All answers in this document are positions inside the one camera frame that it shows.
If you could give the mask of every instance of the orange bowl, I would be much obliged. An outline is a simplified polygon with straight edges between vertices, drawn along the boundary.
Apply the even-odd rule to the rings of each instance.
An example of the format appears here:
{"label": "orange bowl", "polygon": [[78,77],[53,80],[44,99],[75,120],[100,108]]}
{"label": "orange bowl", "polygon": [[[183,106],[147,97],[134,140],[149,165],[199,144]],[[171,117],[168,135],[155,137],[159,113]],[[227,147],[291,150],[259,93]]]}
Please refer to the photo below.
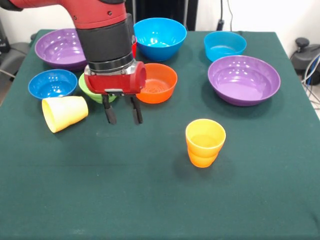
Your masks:
{"label": "orange bowl", "polygon": [[147,63],[145,70],[145,86],[136,97],[147,104],[160,104],[167,101],[174,93],[178,82],[175,70],[160,63]]}

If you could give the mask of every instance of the bowl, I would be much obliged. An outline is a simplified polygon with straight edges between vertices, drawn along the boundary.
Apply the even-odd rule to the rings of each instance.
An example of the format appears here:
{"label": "bowl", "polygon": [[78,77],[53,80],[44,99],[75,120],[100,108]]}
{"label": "bowl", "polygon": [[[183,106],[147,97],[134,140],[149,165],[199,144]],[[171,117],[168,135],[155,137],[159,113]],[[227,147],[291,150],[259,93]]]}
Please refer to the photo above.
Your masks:
{"label": "bowl", "polygon": [[281,79],[265,61],[251,56],[226,56],[214,61],[208,77],[215,92],[236,106],[253,106],[271,98]]}
{"label": "bowl", "polygon": [[77,31],[74,28],[51,31],[35,44],[36,55],[55,69],[80,71],[87,65]]}
{"label": "bowl", "polygon": [[152,61],[165,61],[178,52],[187,36],[186,28],[179,22],[154,17],[134,25],[137,47]]}
{"label": "bowl", "polygon": [[39,73],[28,85],[29,93],[35,98],[64,97],[71,95],[77,87],[78,79],[72,72],[53,69]]}
{"label": "bowl", "polygon": [[204,38],[205,54],[212,62],[226,56],[241,55],[246,47],[247,41],[230,31],[215,31]]}
{"label": "bowl", "polygon": [[167,101],[174,93],[178,81],[175,70],[160,63],[147,63],[145,70],[145,86],[136,97],[147,104],[160,104]]}
{"label": "bowl", "polygon": [[[79,77],[79,87],[81,90],[88,95],[92,100],[96,101],[98,104],[102,104],[102,96],[101,94],[96,94],[90,91],[86,85],[85,74],[83,73]],[[109,95],[109,103],[113,102],[117,97]]]}

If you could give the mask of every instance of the cable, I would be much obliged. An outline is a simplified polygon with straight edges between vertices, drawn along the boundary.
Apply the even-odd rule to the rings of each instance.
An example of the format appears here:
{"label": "cable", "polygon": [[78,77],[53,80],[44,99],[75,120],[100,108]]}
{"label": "cable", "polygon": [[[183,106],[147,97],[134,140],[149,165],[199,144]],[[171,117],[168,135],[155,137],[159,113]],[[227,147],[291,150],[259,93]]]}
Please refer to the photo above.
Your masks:
{"label": "cable", "polygon": [[[315,68],[315,61],[312,63],[312,65],[311,65],[311,71],[313,71],[313,69]],[[310,96],[311,96],[311,92],[312,92],[312,87],[313,87],[313,85],[312,85],[312,76],[310,76],[309,78],[308,78],[308,82],[307,82],[307,84],[305,85],[305,93],[307,93],[307,90],[308,90],[308,88],[309,88],[309,86],[311,86],[311,89],[310,89],[310,93],[309,93],[309,96],[308,96],[308,98],[310,98]]]}
{"label": "cable", "polygon": [[221,16],[220,16],[220,20],[222,20],[223,16],[224,16],[224,4],[223,4],[223,0],[220,1],[221,2]]}
{"label": "cable", "polygon": [[232,20],[234,19],[234,15],[232,14],[232,11],[231,11],[231,8],[230,8],[229,0],[226,0],[226,2],[228,3],[229,12],[230,12],[230,14],[231,14],[231,20],[230,20],[230,31],[232,32]]}
{"label": "cable", "polygon": [[3,74],[5,74],[5,75],[8,75],[8,76],[11,77],[11,78],[15,78],[15,77],[16,77],[15,75],[11,74],[10,72],[7,72],[7,71],[2,70],[2,69],[0,69],[0,73],[3,73]]}
{"label": "cable", "polygon": [[[311,65],[313,64],[313,62],[314,62],[317,58],[318,58],[318,60],[316,61],[316,64],[315,64],[315,66],[314,66],[314,69],[313,69],[313,70],[309,73],[309,75],[307,76],[308,71],[309,71]],[[318,53],[318,54],[310,61],[309,65],[306,67],[305,73],[304,73],[304,76],[303,76],[303,80],[302,80],[302,82],[301,82],[302,84],[305,84],[306,81],[308,80],[308,78],[310,78],[310,77],[312,76],[312,74],[314,74],[314,72],[316,71],[319,63],[320,63],[320,53]]]}
{"label": "cable", "polygon": [[15,51],[17,51],[17,52],[19,52],[19,53],[21,53],[21,54],[23,54],[23,55],[25,55],[25,56],[27,55],[27,53],[26,53],[26,52],[21,51],[21,50],[19,50],[19,49],[15,48],[15,47],[10,46],[10,48],[11,48],[11,49],[13,49],[13,50],[15,50]]}
{"label": "cable", "polygon": [[320,104],[320,102],[316,102],[316,101],[312,101],[312,100],[310,100],[310,102],[312,102],[313,104]]}
{"label": "cable", "polygon": [[314,96],[314,98],[320,103],[320,99],[312,92],[310,91],[310,89],[308,89],[308,91],[311,93],[312,96]]}

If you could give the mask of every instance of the table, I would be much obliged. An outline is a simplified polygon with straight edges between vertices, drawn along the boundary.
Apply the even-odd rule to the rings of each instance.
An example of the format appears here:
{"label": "table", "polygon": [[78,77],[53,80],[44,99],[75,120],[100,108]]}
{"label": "table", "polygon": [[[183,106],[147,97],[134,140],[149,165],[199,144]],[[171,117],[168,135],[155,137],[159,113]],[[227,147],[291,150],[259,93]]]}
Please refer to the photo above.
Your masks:
{"label": "table", "polygon": [[[188,32],[165,62],[178,84],[167,102],[142,104],[142,125],[124,99],[112,104],[117,125],[108,124],[103,107],[77,89],[89,116],[57,134],[28,92],[29,80],[50,69],[32,47],[0,108],[0,239],[319,239],[320,122],[276,34],[241,32],[244,54],[282,79],[253,107],[214,93],[206,34]],[[189,162],[185,143],[198,118],[227,135],[205,169]]]}

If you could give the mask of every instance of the cup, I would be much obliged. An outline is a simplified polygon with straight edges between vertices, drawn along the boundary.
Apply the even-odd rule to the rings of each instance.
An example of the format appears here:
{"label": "cup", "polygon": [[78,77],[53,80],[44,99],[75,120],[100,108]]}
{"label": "cup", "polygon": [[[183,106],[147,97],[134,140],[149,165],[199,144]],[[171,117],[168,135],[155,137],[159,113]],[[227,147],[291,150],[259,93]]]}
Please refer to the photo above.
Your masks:
{"label": "cup", "polygon": [[49,129],[57,133],[88,116],[82,96],[49,97],[42,100],[42,111]]}
{"label": "cup", "polygon": [[216,121],[197,119],[186,127],[185,138],[191,163],[198,168],[207,168],[223,147],[226,131]]}

